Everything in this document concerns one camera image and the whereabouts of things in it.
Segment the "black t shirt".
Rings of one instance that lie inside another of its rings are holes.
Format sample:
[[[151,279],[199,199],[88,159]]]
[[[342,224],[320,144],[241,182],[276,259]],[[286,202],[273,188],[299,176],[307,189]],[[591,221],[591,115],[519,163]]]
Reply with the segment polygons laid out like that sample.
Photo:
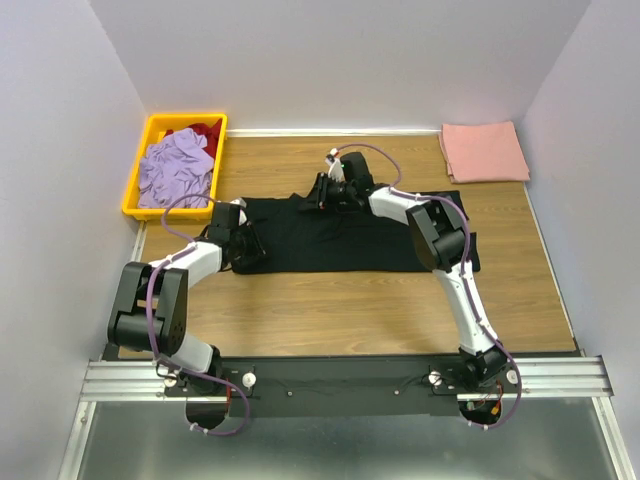
[[[409,228],[363,212],[300,212],[302,197],[248,198],[246,213],[266,256],[236,274],[424,272]]]

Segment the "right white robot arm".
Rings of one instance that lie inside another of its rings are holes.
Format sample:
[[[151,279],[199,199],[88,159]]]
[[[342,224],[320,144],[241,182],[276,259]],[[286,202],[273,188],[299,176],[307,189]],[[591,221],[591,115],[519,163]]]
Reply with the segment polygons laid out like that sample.
[[[301,202],[301,212],[362,212],[409,228],[418,260],[434,273],[445,291],[459,335],[462,358],[458,376],[469,390],[493,384],[509,363],[492,328],[473,276],[471,232],[462,209],[442,194],[408,193],[376,183],[360,152],[326,156],[326,172],[317,174]]]

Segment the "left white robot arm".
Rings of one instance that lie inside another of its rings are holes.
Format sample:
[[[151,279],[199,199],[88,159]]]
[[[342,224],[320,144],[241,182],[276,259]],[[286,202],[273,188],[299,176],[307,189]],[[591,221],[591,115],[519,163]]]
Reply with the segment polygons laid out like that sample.
[[[266,251],[241,198],[218,203],[201,234],[186,241],[183,249],[161,260],[123,267],[108,341],[151,353],[171,380],[183,379],[201,395],[233,391],[219,349],[187,331],[188,293],[209,276],[260,262]]]

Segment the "lavender t shirt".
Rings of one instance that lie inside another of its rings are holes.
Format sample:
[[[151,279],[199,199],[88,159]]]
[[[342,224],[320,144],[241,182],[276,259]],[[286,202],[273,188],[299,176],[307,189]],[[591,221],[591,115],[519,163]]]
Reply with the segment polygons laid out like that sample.
[[[141,209],[197,209],[208,205],[217,139],[187,127],[150,145],[139,163]]]

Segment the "red t shirt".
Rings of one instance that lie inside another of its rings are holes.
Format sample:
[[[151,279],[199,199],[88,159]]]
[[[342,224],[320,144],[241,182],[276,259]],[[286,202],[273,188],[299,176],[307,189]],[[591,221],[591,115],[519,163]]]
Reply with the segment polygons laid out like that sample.
[[[195,123],[186,128],[185,166],[194,175],[205,175],[214,165],[221,136],[222,121],[213,125]]]

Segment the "folded pink t shirt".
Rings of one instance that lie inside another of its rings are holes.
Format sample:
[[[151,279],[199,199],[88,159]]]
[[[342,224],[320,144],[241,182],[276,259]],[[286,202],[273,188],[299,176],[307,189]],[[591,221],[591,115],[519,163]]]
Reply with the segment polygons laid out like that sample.
[[[454,184],[530,180],[511,121],[476,126],[443,124],[439,143]]]

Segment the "yellow plastic bin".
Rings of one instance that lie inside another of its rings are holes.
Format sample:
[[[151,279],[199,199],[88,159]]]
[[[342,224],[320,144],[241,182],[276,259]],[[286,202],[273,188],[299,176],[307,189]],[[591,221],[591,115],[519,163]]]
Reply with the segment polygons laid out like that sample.
[[[146,153],[147,147],[160,142],[167,130],[182,130],[189,125],[202,123],[208,126],[220,124],[220,136],[217,144],[214,165],[212,170],[212,182],[209,192],[210,197],[217,196],[217,187],[221,166],[224,164],[223,152],[227,138],[228,116],[219,112],[165,112],[155,113],[147,117],[145,122],[135,160],[129,175],[127,187],[121,203],[122,212],[139,221],[159,220],[163,209],[139,208],[139,164]]]

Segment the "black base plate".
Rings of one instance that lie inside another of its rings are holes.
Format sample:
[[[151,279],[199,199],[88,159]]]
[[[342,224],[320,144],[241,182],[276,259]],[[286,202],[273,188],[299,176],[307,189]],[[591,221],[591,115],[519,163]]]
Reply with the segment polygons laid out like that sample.
[[[220,382],[172,370],[168,397],[204,428],[225,419],[431,415],[482,427],[503,417],[521,383],[511,362],[476,367],[459,355],[227,357]]]

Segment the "aluminium frame rail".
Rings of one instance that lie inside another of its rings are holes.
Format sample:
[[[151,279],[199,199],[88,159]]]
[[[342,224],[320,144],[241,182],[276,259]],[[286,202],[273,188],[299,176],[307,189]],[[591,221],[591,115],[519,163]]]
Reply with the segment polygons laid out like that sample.
[[[503,426],[431,415],[230,419],[201,433],[150,361],[91,363],[64,479],[635,479],[603,360],[541,353]]]

